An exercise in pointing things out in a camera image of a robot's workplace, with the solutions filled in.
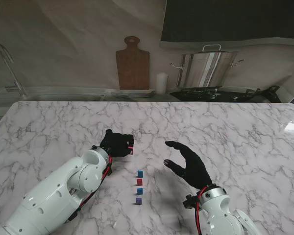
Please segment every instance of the purple cube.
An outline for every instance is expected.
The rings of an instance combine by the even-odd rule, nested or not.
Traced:
[[[141,205],[142,204],[142,199],[140,197],[136,198],[136,205]]]

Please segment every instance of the red cube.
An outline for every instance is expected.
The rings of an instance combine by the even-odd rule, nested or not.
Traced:
[[[137,179],[137,186],[143,185],[143,179]]]

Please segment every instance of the small cube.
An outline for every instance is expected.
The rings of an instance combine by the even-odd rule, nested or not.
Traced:
[[[138,178],[142,178],[143,177],[143,171],[142,170],[137,171],[137,175],[138,175]]]
[[[137,189],[137,195],[143,195],[143,188]]]
[[[143,185],[143,180],[137,179],[137,186],[142,186],[142,185]]]
[[[136,198],[136,205],[141,205],[142,204],[142,199],[140,197]]]

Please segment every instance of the kitchen counter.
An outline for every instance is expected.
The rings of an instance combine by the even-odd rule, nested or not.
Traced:
[[[194,210],[182,204],[196,189],[163,165],[166,158],[185,165],[165,145],[174,140],[201,156],[230,195],[231,211],[245,211],[264,234],[294,235],[292,104],[14,103],[0,121],[0,223],[26,192],[99,144],[108,128],[134,135],[134,155],[114,159],[112,175],[54,234],[196,234]],[[133,204],[137,170],[144,171],[141,206]]]

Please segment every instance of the wooden cutting board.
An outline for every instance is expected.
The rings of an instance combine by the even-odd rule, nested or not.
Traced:
[[[124,39],[125,50],[116,51],[120,90],[149,89],[149,52],[137,47],[139,38]]]

